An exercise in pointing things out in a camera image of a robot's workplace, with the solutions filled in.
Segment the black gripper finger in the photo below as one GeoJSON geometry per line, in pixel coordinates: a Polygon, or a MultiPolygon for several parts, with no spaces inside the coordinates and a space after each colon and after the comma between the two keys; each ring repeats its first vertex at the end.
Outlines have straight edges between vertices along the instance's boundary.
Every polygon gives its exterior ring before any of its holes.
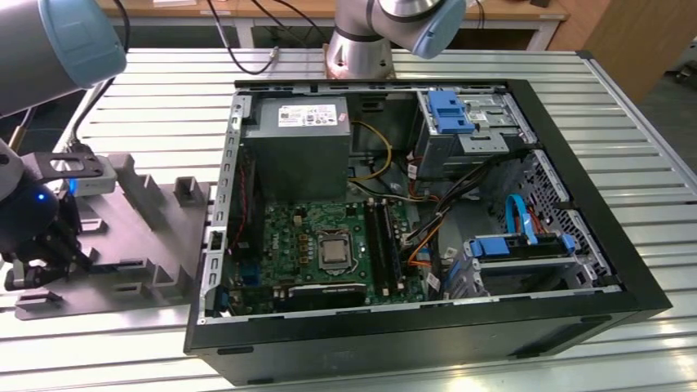
{"type": "Polygon", "coordinates": [[[3,252],[3,260],[13,264],[5,280],[7,291],[41,288],[69,274],[66,260],[45,245],[30,244],[3,252]]]}
{"type": "Polygon", "coordinates": [[[82,222],[75,196],[69,190],[62,190],[57,195],[59,208],[54,221],[57,240],[61,255],[67,265],[75,264],[82,270],[89,271],[93,260],[82,251],[78,239],[82,233],[82,222]]]}

